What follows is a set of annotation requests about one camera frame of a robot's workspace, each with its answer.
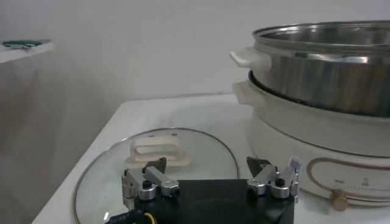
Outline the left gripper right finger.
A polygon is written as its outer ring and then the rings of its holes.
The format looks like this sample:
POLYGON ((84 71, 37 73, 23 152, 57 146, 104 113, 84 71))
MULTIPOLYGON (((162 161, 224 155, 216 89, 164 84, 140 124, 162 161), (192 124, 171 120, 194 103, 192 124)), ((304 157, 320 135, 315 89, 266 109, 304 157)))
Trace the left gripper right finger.
POLYGON ((302 168, 300 159, 291 157, 288 165, 282 170, 266 159, 247 157, 246 162, 252 174, 252 178, 247 180, 248 190, 257 196, 269 191, 274 198, 292 197, 295 203, 298 202, 299 175, 302 168))

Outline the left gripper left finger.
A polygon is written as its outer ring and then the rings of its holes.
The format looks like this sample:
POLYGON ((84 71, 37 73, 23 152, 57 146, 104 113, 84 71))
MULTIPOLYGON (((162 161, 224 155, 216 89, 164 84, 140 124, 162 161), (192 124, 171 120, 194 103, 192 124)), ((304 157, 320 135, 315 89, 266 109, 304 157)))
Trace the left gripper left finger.
POLYGON ((166 198, 177 198, 180 186, 177 180, 165 175, 166 158, 149 161, 143 168, 127 168, 121 175, 122 202, 130 209, 131 201, 137 198, 141 202, 156 199, 157 193, 166 198))

